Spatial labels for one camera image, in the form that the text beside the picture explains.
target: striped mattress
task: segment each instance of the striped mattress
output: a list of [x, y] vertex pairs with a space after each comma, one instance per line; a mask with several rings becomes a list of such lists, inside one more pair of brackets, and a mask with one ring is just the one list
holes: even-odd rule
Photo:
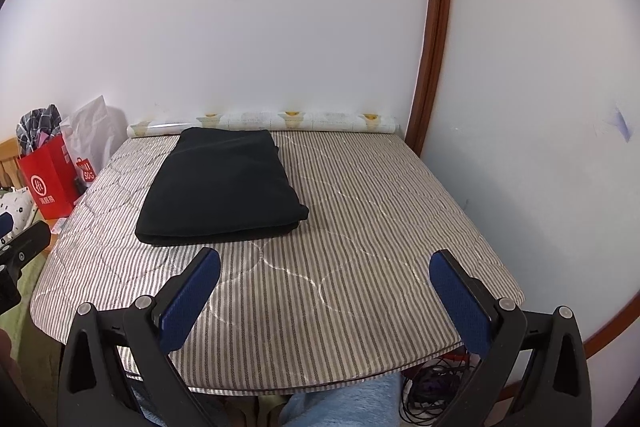
[[[459, 346], [428, 282], [430, 255], [441, 248], [495, 296], [523, 302], [491, 247], [401, 138], [272, 134], [309, 218], [283, 237], [209, 245], [220, 252], [220, 282], [184, 347], [170, 355], [192, 389], [318, 391]], [[31, 301], [45, 333], [65, 343], [80, 303], [129, 306], [154, 295], [198, 252], [144, 245], [134, 235], [146, 192], [177, 139], [127, 140], [82, 197]], [[194, 189], [201, 183], [193, 180]], [[127, 349], [122, 360], [137, 375]]]

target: white wall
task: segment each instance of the white wall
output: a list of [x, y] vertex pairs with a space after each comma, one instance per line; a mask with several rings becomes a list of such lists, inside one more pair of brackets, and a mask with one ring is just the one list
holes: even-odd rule
[[[525, 308], [568, 305], [588, 338], [640, 287], [640, 0], [453, 0], [422, 157]], [[628, 334], [608, 357], [638, 349]], [[621, 403], [640, 367], [618, 365]], [[609, 375], [591, 373], [598, 427], [617, 406], [598, 395]]]
[[406, 126], [427, 0], [7, 0], [0, 133], [104, 94], [127, 120], [380, 112]]

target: patterned cushion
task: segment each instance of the patterned cushion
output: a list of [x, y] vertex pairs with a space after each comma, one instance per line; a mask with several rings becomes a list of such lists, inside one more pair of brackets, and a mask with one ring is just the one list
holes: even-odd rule
[[0, 196], [0, 214], [8, 212], [14, 218], [14, 229], [0, 238], [0, 243], [4, 245], [26, 229], [33, 222], [33, 216], [37, 211], [38, 208], [27, 187]]

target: wall stain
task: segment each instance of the wall stain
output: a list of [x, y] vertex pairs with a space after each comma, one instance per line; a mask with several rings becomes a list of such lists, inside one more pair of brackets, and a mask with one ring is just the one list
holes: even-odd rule
[[611, 122], [611, 124], [620, 131], [625, 142], [629, 143], [629, 140], [631, 140], [631, 137], [633, 136], [633, 130], [626, 124], [625, 117], [622, 116], [619, 108], [616, 108], [616, 114], [614, 115], [613, 122]]

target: red shopping bag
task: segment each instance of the red shopping bag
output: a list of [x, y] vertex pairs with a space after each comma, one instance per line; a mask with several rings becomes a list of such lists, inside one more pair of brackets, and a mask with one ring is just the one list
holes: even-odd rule
[[76, 169], [66, 151], [62, 134], [18, 159], [18, 165], [45, 219], [71, 214], [79, 193], [75, 181]]

